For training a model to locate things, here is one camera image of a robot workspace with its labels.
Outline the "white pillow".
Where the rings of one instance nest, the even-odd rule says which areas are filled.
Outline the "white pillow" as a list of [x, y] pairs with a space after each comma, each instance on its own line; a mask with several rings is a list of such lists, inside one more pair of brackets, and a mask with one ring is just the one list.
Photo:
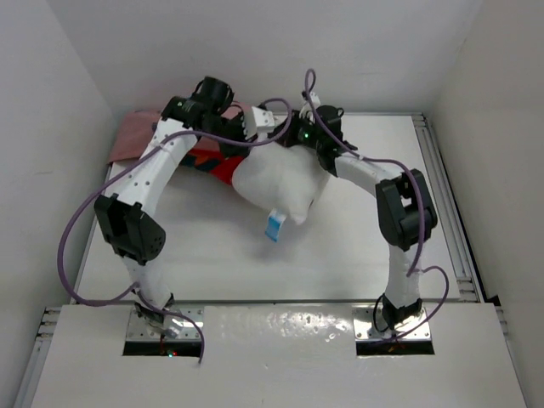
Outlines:
[[303, 224], [329, 179], [312, 150], [272, 143], [251, 150], [233, 172], [232, 185], [253, 205]]

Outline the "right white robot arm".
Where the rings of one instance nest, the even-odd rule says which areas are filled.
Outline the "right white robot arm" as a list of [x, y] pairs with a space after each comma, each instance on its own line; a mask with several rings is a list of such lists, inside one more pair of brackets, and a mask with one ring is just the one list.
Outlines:
[[400, 161], [357, 153], [343, 138], [342, 117], [343, 109], [331, 105], [295, 110], [286, 145], [309, 148], [326, 172], [375, 198], [378, 227], [389, 249], [388, 283], [381, 296], [383, 330], [393, 331], [421, 312], [420, 257], [438, 215], [422, 172]]

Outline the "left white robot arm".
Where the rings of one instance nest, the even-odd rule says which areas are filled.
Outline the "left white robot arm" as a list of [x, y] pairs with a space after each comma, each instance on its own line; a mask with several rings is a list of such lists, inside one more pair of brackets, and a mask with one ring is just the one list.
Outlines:
[[141, 156], [142, 164], [93, 205], [105, 241], [127, 267], [131, 281], [138, 284], [143, 298], [137, 306], [139, 316], [155, 328], [165, 326], [163, 313], [173, 304], [173, 294], [153, 264], [166, 243], [166, 232], [154, 219], [158, 201], [198, 142], [194, 131], [217, 135], [242, 131], [242, 115], [234, 122], [223, 116], [233, 99], [230, 85], [210, 76], [197, 84], [190, 97], [171, 98]]

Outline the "blue pillow label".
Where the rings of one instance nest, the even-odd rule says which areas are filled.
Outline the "blue pillow label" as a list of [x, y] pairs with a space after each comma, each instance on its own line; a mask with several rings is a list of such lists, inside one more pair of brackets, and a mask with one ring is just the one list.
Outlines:
[[264, 234], [272, 241], [277, 242], [279, 240], [281, 227], [286, 219], [287, 216], [283, 212], [273, 209], [267, 218]]

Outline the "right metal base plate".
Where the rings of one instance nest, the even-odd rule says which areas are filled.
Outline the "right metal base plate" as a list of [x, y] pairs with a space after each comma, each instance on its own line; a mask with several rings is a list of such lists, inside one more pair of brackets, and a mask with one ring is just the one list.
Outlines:
[[430, 342], [432, 337], [427, 317], [427, 310], [422, 308], [418, 314], [389, 329], [382, 315], [382, 306], [375, 308], [374, 303], [362, 303], [352, 308], [354, 338], [358, 343], [377, 342], [392, 336], [401, 342]]

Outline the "metal base plate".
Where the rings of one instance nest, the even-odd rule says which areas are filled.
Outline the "metal base plate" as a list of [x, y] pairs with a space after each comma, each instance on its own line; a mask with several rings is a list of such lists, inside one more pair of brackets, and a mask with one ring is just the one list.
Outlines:
[[382, 306], [375, 308], [374, 303], [362, 303], [352, 308], [354, 338], [358, 343], [377, 342], [392, 336], [401, 342], [430, 342], [432, 337], [427, 317], [427, 310], [422, 308], [418, 314], [389, 329], [382, 315]]
[[151, 312], [136, 303], [129, 315], [125, 339], [132, 343], [199, 343], [202, 335], [204, 310], [180, 304], [171, 307], [174, 315]]

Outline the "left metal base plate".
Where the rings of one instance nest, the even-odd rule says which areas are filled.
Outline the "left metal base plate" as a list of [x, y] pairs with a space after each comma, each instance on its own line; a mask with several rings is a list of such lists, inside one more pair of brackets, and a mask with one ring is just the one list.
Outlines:
[[125, 339], [132, 343], [199, 343], [202, 335], [204, 310], [180, 304], [171, 307], [174, 315], [151, 312], [136, 303], [129, 315]]

